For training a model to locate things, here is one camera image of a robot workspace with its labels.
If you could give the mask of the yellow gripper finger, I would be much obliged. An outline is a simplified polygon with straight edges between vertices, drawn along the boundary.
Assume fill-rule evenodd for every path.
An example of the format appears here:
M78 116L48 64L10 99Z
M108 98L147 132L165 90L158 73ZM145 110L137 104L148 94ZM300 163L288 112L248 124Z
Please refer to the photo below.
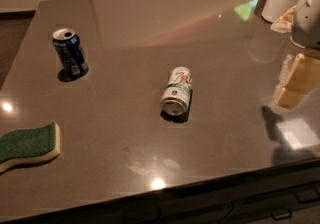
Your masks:
M304 95L296 91L277 87L274 91L273 102L286 109L296 108L304 99Z
M320 84L320 52L299 53L292 65L285 88L308 94Z

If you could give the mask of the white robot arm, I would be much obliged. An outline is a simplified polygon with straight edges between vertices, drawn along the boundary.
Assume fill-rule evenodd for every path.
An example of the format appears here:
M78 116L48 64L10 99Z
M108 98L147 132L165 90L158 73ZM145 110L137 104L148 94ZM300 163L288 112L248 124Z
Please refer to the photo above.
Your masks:
M291 42L304 49L283 62L272 110L285 113L296 108L320 84L320 0L299 0L278 18L271 29L291 33Z

